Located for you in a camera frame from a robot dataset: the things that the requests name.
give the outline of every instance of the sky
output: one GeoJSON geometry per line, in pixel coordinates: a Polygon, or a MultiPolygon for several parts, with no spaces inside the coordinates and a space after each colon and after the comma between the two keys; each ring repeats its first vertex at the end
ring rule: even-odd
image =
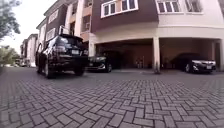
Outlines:
{"type": "Polygon", "coordinates": [[[36,27],[44,19],[44,13],[56,0],[20,0],[20,6],[13,8],[16,19],[20,24],[21,34],[6,37],[0,45],[10,45],[20,54],[20,45],[30,34],[37,33],[36,27]]]}

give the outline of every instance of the tire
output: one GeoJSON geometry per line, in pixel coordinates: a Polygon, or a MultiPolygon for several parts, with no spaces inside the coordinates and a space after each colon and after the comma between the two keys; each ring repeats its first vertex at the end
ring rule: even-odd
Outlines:
{"type": "Polygon", "coordinates": [[[36,70],[37,70],[37,74],[41,74],[42,73],[42,69],[39,66],[36,67],[36,70]]]}
{"type": "Polygon", "coordinates": [[[48,62],[46,61],[44,66],[44,74],[47,79],[53,78],[53,72],[50,70],[48,62]]]}
{"type": "Polygon", "coordinates": [[[84,68],[74,69],[74,73],[76,76],[83,76],[84,72],[85,72],[84,68]]]}
{"type": "Polygon", "coordinates": [[[190,73],[191,72],[191,67],[190,64],[187,64],[185,67],[185,72],[190,73]]]}
{"type": "Polygon", "coordinates": [[[108,64],[107,67],[106,67],[106,72],[110,73],[111,71],[112,71],[112,65],[108,64]]]}

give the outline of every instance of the license plate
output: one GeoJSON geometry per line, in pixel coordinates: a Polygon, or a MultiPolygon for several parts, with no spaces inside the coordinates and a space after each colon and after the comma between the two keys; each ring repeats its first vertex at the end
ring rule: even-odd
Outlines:
{"type": "Polygon", "coordinates": [[[207,69],[212,69],[212,66],[207,66],[207,69]]]}
{"type": "Polygon", "coordinates": [[[72,54],[78,55],[79,51],[78,50],[72,50],[72,54]]]}

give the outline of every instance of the rear windshield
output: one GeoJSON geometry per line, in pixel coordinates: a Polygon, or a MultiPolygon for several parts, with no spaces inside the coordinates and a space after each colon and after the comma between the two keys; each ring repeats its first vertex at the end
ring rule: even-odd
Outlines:
{"type": "Polygon", "coordinates": [[[72,48],[72,46],[82,47],[82,42],[74,38],[64,38],[60,37],[58,45],[65,46],[66,48],[72,48]]]}

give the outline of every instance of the car bumper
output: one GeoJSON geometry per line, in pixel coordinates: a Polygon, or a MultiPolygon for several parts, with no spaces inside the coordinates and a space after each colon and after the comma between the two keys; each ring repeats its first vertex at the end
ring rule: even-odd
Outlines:
{"type": "Polygon", "coordinates": [[[75,57],[75,58],[59,58],[57,61],[50,63],[52,68],[74,69],[82,68],[88,65],[88,57],[75,57]]]}
{"type": "Polygon", "coordinates": [[[105,70],[106,66],[105,64],[101,64],[99,66],[88,66],[86,67],[86,69],[89,71],[100,71],[100,70],[105,70]]]}
{"type": "Polygon", "coordinates": [[[216,70],[216,66],[197,66],[193,65],[193,70],[195,72],[212,72],[216,70]]]}

